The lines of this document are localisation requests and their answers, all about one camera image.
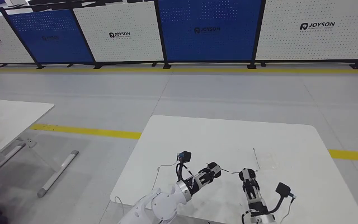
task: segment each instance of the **yellow floor line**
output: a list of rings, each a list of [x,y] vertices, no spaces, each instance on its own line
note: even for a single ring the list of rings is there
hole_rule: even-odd
[[[121,130],[105,130],[95,128],[79,128],[79,127],[68,127],[58,126],[50,124],[34,124],[31,127],[32,130],[47,130],[50,132],[64,132],[73,134],[88,134],[92,136],[107,136],[115,138],[132,138],[139,139],[141,133],[139,132],[124,132]],[[332,158],[340,158],[343,160],[358,160],[358,152],[355,151],[344,151],[344,150],[328,150]]]
[[[116,138],[132,138],[139,139],[141,133],[139,132],[123,132],[121,130],[105,130],[105,129],[94,129],[94,128],[79,128],[79,127],[68,127],[58,126],[49,124],[34,124],[31,127],[32,130],[48,130],[50,132],[64,132],[73,134],[89,134],[92,136],[107,136]]]
[[[358,69],[245,69],[245,68],[1,68],[0,72],[222,72],[222,73],[235,73],[235,72],[254,72],[254,73],[358,73]]]
[[[358,160],[358,152],[344,150],[329,150],[332,158],[341,158],[343,160]]]

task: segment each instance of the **floor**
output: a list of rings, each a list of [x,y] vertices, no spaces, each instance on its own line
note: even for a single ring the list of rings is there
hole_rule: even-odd
[[[257,72],[226,72],[245,65],[223,64],[177,64],[160,72],[151,71],[149,65],[137,66],[148,69],[139,72],[73,72],[82,66],[52,72],[53,68],[65,66],[34,72],[0,68],[0,99],[54,103],[41,124],[129,132],[142,132],[152,115],[309,124],[328,149],[358,151],[358,74],[345,73],[351,69],[346,64],[276,64],[258,67]],[[343,71],[261,73],[260,69]],[[0,169],[0,209],[11,224],[117,223],[121,207],[109,197],[136,140],[28,132],[59,162],[72,150],[80,153],[40,199],[36,192],[52,171],[31,151],[21,150]],[[335,163],[358,201],[358,161],[335,159]],[[204,224],[184,217],[174,223],[183,222]]]

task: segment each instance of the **white desk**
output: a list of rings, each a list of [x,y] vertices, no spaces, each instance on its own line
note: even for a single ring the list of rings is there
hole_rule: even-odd
[[[0,166],[8,161],[21,148],[28,145],[30,149],[34,150],[34,152],[55,171],[53,176],[37,193],[39,197],[43,197],[46,194],[59,175],[78,154],[78,151],[73,151],[63,164],[58,165],[49,157],[45,150],[39,149],[40,146],[34,139],[31,139],[24,133],[26,129],[47,114],[54,106],[54,104],[40,102],[0,100],[0,152],[16,139],[22,140],[22,143],[12,149],[8,154],[3,155],[0,153]]]
[[[153,116],[136,144],[111,193],[124,204],[133,205],[148,194],[159,165],[173,164],[176,153],[192,152],[187,163],[197,173],[208,162],[231,172],[244,167],[256,173],[268,209],[279,200],[275,192],[283,182],[297,199],[284,223],[351,223],[358,213],[341,174],[315,128],[309,125],[243,122]],[[156,187],[170,192],[175,183],[175,166],[160,169]],[[278,223],[288,211],[285,199],[275,213]],[[221,223],[240,224],[248,209],[239,177],[222,171],[222,176],[196,193],[178,213]]]

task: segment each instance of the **white cable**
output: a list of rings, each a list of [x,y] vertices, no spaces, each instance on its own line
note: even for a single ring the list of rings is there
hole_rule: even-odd
[[[157,168],[157,171],[158,171],[158,172],[157,172],[157,176],[156,176],[156,179],[155,179],[155,181],[154,181],[152,190],[154,189],[154,186],[155,186],[155,184],[156,184],[156,182],[157,182],[157,177],[158,177],[159,170],[161,169],[161,167],[162,167],[162,166],[174,166],[176,163],[177,163],[177,161],[175,161],[175,163],[174,163],[174,164],[171,164],[171,165],[160,165],[160,166],[158,166],[158,168]],[[140,200],[142,200],[145,196],[141,197],[135,204],[137,204],[137,203],[138,203]],[[123,216],[124,216],[125,213],[124,213],[124,206],[123,206],[122,200],[121,200],[118,196],[115,196],[115,197],[114,197],[114,202],[115,202],[115,203],[118,203],[118,202],[116,201],[116,198],[118,198],[119,201],[121,202],[122,210],[123,210]]]
[[[281,219],[280,224],[282,224],[282,221],[284,220],[284,218],[286,218],[286,217],[290,214],[291,205],[292,205],[292,203],[290,203],[290,205],[289,205],[289,211],[288,211],[288,213],[286,214],[286,216],[284,216],[284,217]]]
[[[154,184],[153,184],[152,190],[154,189],[154,186],[156,185],[157,178],[158,178],[158,174],[159,174],[159,170],[161,169],[161,167],[162,167],[162,166],[174,166],[176,163],[177,163],[177,161],[175,161],[175,163],[174,163],[174,164],[171,164],[171,165],[160,165],[160,166],[158,166],[158,168],[157,168],[157,171],[158,171],[158,172],[157,172],[156,179],[154,180]]]
[[[119,201],[121,202],[122,210],[123,210],[123,216],[124,216],[125,214],[124,214],[124,206],[123,206],[122,200],[121,200],[118,196],[115,196],[115,197],[114,197],[114,202],[115,202],[115,203],[118,203],[118,202],[116,201],[116,198],[118,198]]]

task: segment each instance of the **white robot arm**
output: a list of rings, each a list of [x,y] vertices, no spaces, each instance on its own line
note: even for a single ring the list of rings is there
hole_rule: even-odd
[[[280,200],[276,207],[269,211],[261,196],[255,171],[245,168],[239,172],[239,177],[243,181],[242,189],[246,194],[249,207],[249,210],[241,216],[242,224],[276,224],[274,213],[280,208],[284,198],[290,196],[291,204],[296,199],[296,195],[291,193],[290,187],[280,182],[276,188],[276,192],[280,194]]]
[[[153,189],[148,195],[140,199],[134,207],[118,222],[118,224],[152,224],[145,213],[148,203],[151,203],[154,215],[160,220],[160,224],[171,223],[177,215],[178,204],[186,204],[191,197],[203,186],[213,182],[214,178],[221,175],[221,168],[212,162],[206,168],[199,171],[195,176],[184,180],[181,175],[185,162],[189,162],[191,153],[182,152],[178,155],[177,165],[178,182],[176,182],[170,193],[164,193],[160,188]]]

